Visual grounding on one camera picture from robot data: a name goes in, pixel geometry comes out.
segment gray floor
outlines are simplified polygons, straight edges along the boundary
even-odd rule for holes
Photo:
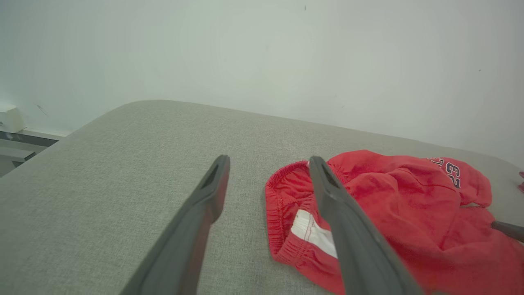
[[[33,152],[36,152],[37,154],[46,149],[45,146],[32,145],[32,144],[14,142],[14,141],[9,141],[9,140],[0,140],[0,146],[4,146],[6,148],[12,148],[12,149],[33,151]],[[14,169],[15,169],[15,166],[13,165],[11,161],[2,159],[2,157],[0,156],[0,177],[6,175],[7,173],[11,172]]]

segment gray tablecloth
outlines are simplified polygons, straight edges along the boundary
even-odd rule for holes
[[[495,157],[193,103],[134,102],[0,179],[0,293],[118,293],[220,154],[231,157],[231,175],[199,293],[322,292],[272,260],[265,182],[311,155],[360,149],[465,161],[490,179],[495,217],[524,226],[518,169]]]

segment white electrical box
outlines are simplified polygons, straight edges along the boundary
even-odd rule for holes
[[[0,105],[0,131],[14,133],[25,127],[22,116],[16,106],[10,104]]]

